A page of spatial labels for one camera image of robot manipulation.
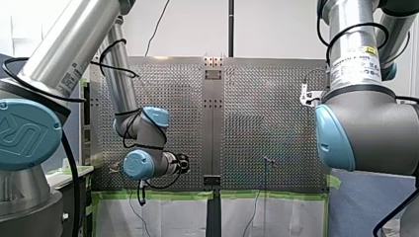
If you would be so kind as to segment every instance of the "perforated metal panel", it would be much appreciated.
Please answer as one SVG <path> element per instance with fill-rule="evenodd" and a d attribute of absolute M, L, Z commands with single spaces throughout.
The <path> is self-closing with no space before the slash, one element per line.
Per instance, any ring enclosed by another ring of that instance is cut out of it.
<path fill-rule="evenodd" d="M 172 191 L 201 191 L 204 175 L 220 175 L 230 190 L 263 189 L 264 157 L 277 168 L 269 172 L 267 189 L 325 193 L 326 171 L 316 152 L 313 109 L 299 103 L 303 77 L 320 60 L 225 58 L 207 78 L 203 58 L 130 59 L 141 76 L 135 79 L 141 106 L 170 112 L 166 148 L 190 156 L 191 173 Z M 323 75 L 308 77 L 309 90 L 321 90 Z M 94 190 L 135 188 L 118 168 L 129 149 L 113 129 L 114 112 L 105 79 L 91 72 L 92 160 Z M 153 180 L 168 184 L 173 178 Z"/>
<path fill-rule="evenodd" d="M 301 83 L 316 60 L 226 59 L 221 183 L 224 189 L 320 193 L 326 177 L 316 151 L 313 109 L 299 103 Z M 309 90 L 323 89 L 321 72 Z M 265 160 L 268 166 L 265 187 Z"/>
<path fill-rule="evenodd" d="M 170 113 L 168 143 L 166 150 L 184 153 L 190 157 L 191 172 L 182 175 L 171 190 L 187 191 L 202 189 L 202 78 L 203 59 L 157 60 L 155 58 L 131 58 L 131 69 L 139 74 L 134 87 L 139 105 L 164 108 Z M 114 112 L 105 78 L 98 71 L 91 73 L 99 77 L 99 109 L 96 118 L 99 157 L 94 179 L 95 190 L 136 188 L 136 183 L 125 175 L 116 175 L 110 168 L 122 162 L 132 149 L 125 149 L 122 139 L 113 130 Z M 153 179 L 155 186 L 165 186 L 174 177 Z"/>

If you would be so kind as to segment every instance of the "label sticker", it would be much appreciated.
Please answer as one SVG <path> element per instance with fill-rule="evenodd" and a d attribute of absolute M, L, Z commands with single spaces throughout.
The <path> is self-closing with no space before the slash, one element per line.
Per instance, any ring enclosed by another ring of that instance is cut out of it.
<path fill-rule="evenodd" d="M 70 97 L 74 87 L 83 75 L 81 73 L 82 71 L 83 70 L 77 65 L 77 63 L 73 62 L 56 89 L 59 90 L 65 97 Z"/>
<path fill-rule="evenodd" d="M 333 62 L 331 68 L 332 84 L 339 81 L 359 81 L 364 79 L 381 81 L 377 50 L 373 47 L 360 47 Z"/>

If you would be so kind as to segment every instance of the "black cable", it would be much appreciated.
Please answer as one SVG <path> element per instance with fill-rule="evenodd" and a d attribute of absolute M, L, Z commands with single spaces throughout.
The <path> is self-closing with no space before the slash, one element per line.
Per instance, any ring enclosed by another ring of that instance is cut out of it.
<path fill-rule="evenodd" d="M 94 65 L 98 65 L 99 67 L 101 67 L 101 70 L 103 70 L 102 67 L 106 67 L 106 68 L 110 68 L 110 69 L 114 69 L 114 70 L 118 70 L 118 71 L 123 71 L 123 72 L 131 73 L 132 74 L 131 78 L 139 77 L 138 74 L 136 74 L 135 72 L 133 72 L 132 70 L 129 70 L 129 69 L 125 69 L 125 68 L 121 68 L 121 67 L 115 67 L 115 66 L 110 66 L 110 65 L 102 64 L 102 63 L 95 62 L 95 61 L 91 61 L 90 63 L 92 63 Z"/>
<path fill-rule="evenodd" d="M 54 95 L 52 93 L 49 93 L 49 92 L 43 91 L 41 89 L 38 89 L 37 87 L 31 85 L 30 83 L 28 83 L 25 80 L 23 80 L 20 77 L 18 77 L 7 66 L 10 63 L 17 62 L 17 61 L 27 61 L 28 59 L 29 59 L 28 57 L 15 57 L 15 58 L 6 59 L 3 62 L 3 64 L 2 64 L 3 70 L 4 70 L 4 72 L 7 75 L 9 75 L 11 78 L 13 78 L 19 84 L 21 84 L 22 86 L 24 86 L 24 87 L 26 87 L 26 88 L 28 88 L 28 89 L 30 89 L 32 91 L 38 92 L 38 93 L 43 94 L 43 95 L 48 96 L 48 97 L 55 98 L 55 99 L 60 100 L 60 101 L 72 102 L 72 103 L 85 103 L 86 102 L 86 99 L 84 99 L 84 98 L 77 98 L 77 99 L 74 99 L 74 98 L 65 98 L 65 97 L 56 96 L 56 95 Z"/>
<path fill-rule="evenodd" d="M 322 12 L 323 12 L 323 9 L 324 9 L 324 5 L 326 5 L 326 2 L 327 2 L 327 0 L 326 1 L 322 0 L 320 2 L 319 8 L 318 8 L 318 12 L 317 12 L 317 36 L 325 46 L 329 46 L 329 43 L 326 42 L 326 40 L 321 35 L 321 31 L 320 31 L 321 15 L 322 15 Z"/>
<path fill-rule="evenodd" d="M 396 214 L 402 211 L 408 204 L 414 201 L 419 196 L 419 189 L 415 190 L 406 200 L 404 200 L 398 207 L 396 207 L 388 216 L 380 221 L 373 230 L 374 237 L 378 237 L 378 232 L 384 227 L 384 225 L 394 218 Z"/>
<path fill-rule="evenodd" d="M 369 22 L 369 23 L 359 23 L 359 24 L 356 24 L 356 25 L 354 25 L 354 26 L 351 26 L 351 27 L 348 27 L 348 28 L 345 28 L 343 31 L 341 31 L 341 32 L 339 32 L 333 39 L 332 39 L 332 41 L 329 43 L 329 46 L 327 47 L 327 50 L 326 50 L 326 62 L 327 62 L 327 64 L 330 66 L 330 51 L 331 51 L 331 49 L 332 49 L 332 47 L 333 47 L 333 44 L 335 44 L 335 42 L 337 41 L 337 40 L 339 40 L 339 38 L 340 37 L 342 37 L 344 34 L 346 34 L 347 32 L 349 32 L 350 30 L 352 30 L 353 28 L 357 28 L 357 27 L 376 27 L 376 28 L 379 28 L 380 30 L 382 30 L 383 32 L 384 32 L 384 34 L 385 34 L 385 40 L 384 40 L 384 42 L 378 47 L 378 49 L 380 49 L 380 48 L 382 48 L 383 46 L 385 46 L 386 44 L 387 44 L 387 42 L 388 42 L 388 39 L 389 39 L 389 36 L 390 36 L 390 32 L 388 31 L 388 29 L 385 27 L 385 26 L 383 26 L 383 25 L 381 25 L 381 24 L 379 24 L 379 23 L 374 23 L 374 22 Z"/>
<path fill-rule="evenodd" d="M 143 145 L 143 144 L 133 144 L 133 145 L 126 145 L 126 139 L 128 138 L 129 134 L 129 130 L 131 129 L 133 123 L 135 122 L 135 120 L 141 115 L 141 113 L 149 120 L 151 121 L 151 123 L 153 123 L 153 125 L 160 131 L 160 133 L 163 135 L 164 137 L 164 144 L 167 143 L 167 135 L 166 132 L 164 132 L 164 130 L 154 121 L 154 119 L 152 119 L 145 111 L 144 109 L 139 109 L 138 112 L 135 114 L 135 116 L 133 116 L 129 122 L 126 123 L 126 131 L 124 132 L 124 136 L 123 136 L 123 146 L 124 148 L 132 148 L 132 147 L 142 147 L 142 148 L 147 148 L 147 149 L 153 149 L 153 150 L 163 150 L 163 147 L 154 147 L 154 146 L 149 146 L 149 145 Z"/>
<path fill-rule="evenodd" d="M 395 99 L 396 100 L 402 100 L 402 101 L 412 101 L 412 102 L 416 102 L 417 104 L 419 104 L 419 98 L 415 98 L 415 97 L 396 96 Z"/>
<path fill-rule="evenodd" d="M 264 171 L 264 177 L 263 178 L 264 178 L 264 187 L 265 187 L 264 190 L 265 190 L 265 193 L 266 193 L 267 188 L 268 188 L 268 161 L 266 159 L 265 159 L 265 171 Z M 259 190 L 258 191 L 258 194 L 256 195 L 255 206 L 253 208 L 253 214 L 252 214 L 252 217 L 250 218 L 249 222 L 247 222 L 246 228 L 244 228 L 243 236 L 242 237 L 245 237 L 247 228 L 249 228 L 250 224 L 253 222 L 253 220 L 255 218 L 255 215 L 256 215 L 256 207 L 257 207 L 258 198 L 260 196 L 260 193 L 261 193 L 261 190 Z"/>
<path fill-rule="evenodd" d="M 136 213 L 135 209 L 134 209 L 134 208 L 133 208 L 133 206 L 132 206 L 131 199 L 132 199 L 132 194 L 133 194 L 133 191 L 132 191 L 132 190 L 129 190 L 129 192 L 130 192 L 130 194 L 129 194 L 129 199 L 128 199 L 129 206 L 130 206 L 130 208 L 131 208 L 132 212 L 136 215 L 136 217 L 138 217 L 138 218 L 142 221 L 142 223 L 144 223 L 144 229 L 145 229 L 145 232 L 147 233 L 147 236 L 148 236 L 148 237 L 151 237 L 150 232 L 148 232 L 148 224 L 147 224 L 147 222 L 146 222 L 146 221 L 145 221 L 145 219 L 144 219 L 144 218 L 142 218 L 142 217 L 141 217 L 138 213 Z"/>
<path fill-rule="evenodd" d="M 179 166 L 178 176 L 176 176 L 176 178 L 170 184 L 168 184 L 166 186 L 163 186 L 163 187 L 153 186 L 148 181 L 144 181 L 144 182 L 154 190 L 166 190 L 166 189 L 169 189 L 170 187 L 172 187 L 179 180 L 179 178 L 181 177 L 181 174 L 182 174 L 182 168 Z"/>
<path fill-rule="evenodd" d="M 407 49 L 407 46 L 409 45 L 409 43 L 410 43 L 410 32 L 407 34 L 407 40 L 406 40 L 406 44 L 404 45 L 404 48 L 397 55 L 395 55 L 392 59 L 389 59 L 387 62 L 392 62 L 395 59 L 397 59 L 399 56 L 401 56 L 401 54 L 403 54 L 403 52 Z"/>
<path fill-rule="evenodd" d="M 74 189 L 74 219 L 73 219 L 73 231 L 72 237 L 78 237 L 79 223 L 80 223 L 80 182 L 78 178 L 77 164 L 71 151 L 70 143 L 68 142 L 65 132 L 62 132 L 61 142 L 67 156 L 68 163 L 70 165 L 71 177 L 73 180 Z"/>
<path fill-rule="evenodd" d="M 138 77 L 139 78 L 139 75 L 136 74 L 132 70 L 129 70 L 129 69 L 126 69 L 126 68 L 115 67 L 115 66 L 110 66 L 110 65 L 103 64 L 103 61 L 104 61 L 106 55 L 112 50 L 112 48 L 114 46 L 116 46 L 120 42 L 123 42 L 124 44 L 126 44 L 126 39 L 118 39 L 118 40 L 115 40 L 113 43 L 109 44 L 105 48 L 105 50 L 103 50 L 103 52 L 101 53 L 101 55 L 99 57 L 99 62 L 91 61 L 90 63 L 92 63 L 94 65 L 100 66 L 102 75 L 104 75 L 104 76 L 105 76 L 105 72 L 104 72 L 104 69 L 103 68 L 106 67 L 106 68 L 110 68 L 110 69 L 114 69 L 114 70 L 118 70 L 118 71 L 123 71 L 123 72 L 131 73 L 132 74 L 131 78 L 135 78 L 135 77 Z"/>
<path fill-rule="evenodd" d="M 163 19 L 164 13 L 166 12 L 166 8 L 169 5 L 169 2 L 170 2 L 170 0 L 167 0 L 166 5 L 164 5 L 163 11 L 161 12 L 160 18 L 158 19 L 156 27 L 154 29 L 154 33 L 151 36 L 150 40 L 148 41 L 148 46 L 147 46 L 147 51 L 145 52 L 145 56 L 147 56 L 148 52 L 150 51 L 151 42 L 153 41 L 154 37 L 157 34 L 158 27 L 160 25 L 161 19 Z"/>

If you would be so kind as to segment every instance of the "robotic arm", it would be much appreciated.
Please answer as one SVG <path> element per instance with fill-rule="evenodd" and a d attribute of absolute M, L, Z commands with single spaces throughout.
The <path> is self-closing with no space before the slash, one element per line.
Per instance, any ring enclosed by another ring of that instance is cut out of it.
<path fill-rule="evenodd" d="M 381 72 L 388 76 L 394 68 L 389 59 L 402 47 L 419 2 L 328 0 L 319 5 L 334 42 L 328 50 L 330 91 L 316 108 L 321 160 L 349 171 L 414 175 L 419 161 L 419 109 L 398 105 L 395 94 L 382 86 Z M 378 32 L 376 37 L 372 27 L 378 6 L 384 11 L 381 21 L 388 36 Z"/>
<path fill-rule="evenodd" d="M 50 190 L 41 163 L 60 144 L 70 114 L 67 103 L 84 102 L 69 98 L 72 91 L 101 43 L 104 49 L 122 38 L 123 20 L 118 16 L 127 14 L 133 4 L 134 0 L 72 0 L 20 73 L 14 75 L 5 67 L 11 78 L 0 81 L 2 235 L 61 236 L 62 196 Z M 102 59 L 128 68 L 121 43 L 110 47 Z M 140 148 L 125 158 L 126 174 L 146 180 L 187 172 L 187 156 L 163 151 L 168 112 L 140 109 L 130 74 L 103 69 L 116 113 L 114 129 L 123 138 L 135 139 Z M 77 231 L 77 218 L 74 223 Z"/>
<path fill-rule="evenodd" d="M 105 55 L 101 56 L 103 62 L 117 68 L 129 68 L 125 44 L 115 44 L 124 39 L 123 23 L 123 18 L 118 17 L 101 46 L 102 55 Z M 186 155 L 163 151 L 169 113 L 154 107 L 139 108 L 132 82 L 135 79 L 131 73 L 106 67 L 101 69 L 106 76 L 115 111 L 114 130 L 123 139 L 135 139 L 134 146 L 140 148 L 129 152 L 124 160 L 124 172 L 138 181 L 188 172 L 189 159 Z"/>

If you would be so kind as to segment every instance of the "white bracket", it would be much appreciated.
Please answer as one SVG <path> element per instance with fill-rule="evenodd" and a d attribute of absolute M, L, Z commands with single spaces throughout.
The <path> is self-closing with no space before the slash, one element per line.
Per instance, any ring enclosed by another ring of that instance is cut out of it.
<path fill-rule="evenodd" d="M 307 92 L 307 84 L 302 84 L 299 101 L 303 106 L 316 107 L 320 103 L 321 94 L 323 94 L 323 91 Z"/>

